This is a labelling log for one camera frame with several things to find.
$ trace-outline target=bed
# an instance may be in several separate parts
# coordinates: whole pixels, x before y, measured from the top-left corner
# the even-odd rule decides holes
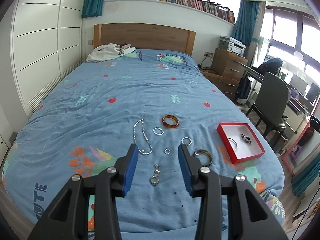
[[[194,239],[200,199],[192,199],[184,186],[177,157],[183,137],[193,141],[189,152],[211,153],[213,171],[245,175],[283,223],[285,213],[278,200],[284,185],[281,164],[254,125],[201,74],[190,56],[195,36],[162,25],[95,25],[94,47],[130,43],[136,50],[113,60],[82,63],[41,102],[4,163],[2,182],[12,201],[8,205],[35,224],[72,174],[96,175],[124,156],[133,143],[134,124],[144,119],[153,151],[139,156],[130,192],[116,200],[123,239]],[[161,118],[166,114],[178,117],[180,125],[165,128]],[[220,122],[249,123],[265,154],[232,164],[216,130]],[[155,135],[155,127],[164,134]],[[149,151],[141,123],[136,140],[140,149]],[[149,179],[156,163],[161,165],[160,182],[152,186]],[[93,198],[90,201],[88,228],[93,239]],[[227,202],[222,201],[222,239],[227,239]],[[7,212],[6,219],[14,220],[10,215]]]

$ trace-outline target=wristwatch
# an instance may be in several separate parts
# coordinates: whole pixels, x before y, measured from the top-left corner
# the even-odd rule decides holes
[[[159,183],[160,164],[155,164],[155,171],[150,179],[151,185],[156,186]]]

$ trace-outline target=metal screw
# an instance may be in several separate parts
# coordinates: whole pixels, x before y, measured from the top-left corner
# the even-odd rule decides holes
[[[203,166],[203,167],[200,168],[200,171],[201,171],[202,173],[209,173],[209,172],[210,172],[210,169],[209,169],[208,167]]]
[[[78,181],[78,180],[81,179],[81,177],[80,177],[80,175],[76,174],[76,175],[73,175],[73,176],[71,177],[71,179],[72,179],[73,181]]]
[[[245,176],[238,174],[238,175],[236,175],[236,180],[237,181],[245,181]]]
[[[109,167],[109,168],[107,168],[107,172],[108,173],[115,173],[115,172],[117,172],[117,169],[115,167]]]

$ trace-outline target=watch face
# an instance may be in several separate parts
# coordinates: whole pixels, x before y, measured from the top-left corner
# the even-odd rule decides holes
[[[157,177],[152,177],[152,178],[150,179],[150,182],[151,182],[152,185],[157,185],[158,182],[159,182],[159,178],[157,178]]]

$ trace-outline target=white cloth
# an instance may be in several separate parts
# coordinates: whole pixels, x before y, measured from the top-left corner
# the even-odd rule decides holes
[[[135,51],[135,47],[131,47],[130,44],[123,46],[123,49],[113,43],[109,43],[107,45],[101,45],[95,48],[87,57],[87,62],[101,62],[109,59],[114,59],[117,57],[121,57],[130,52]]]

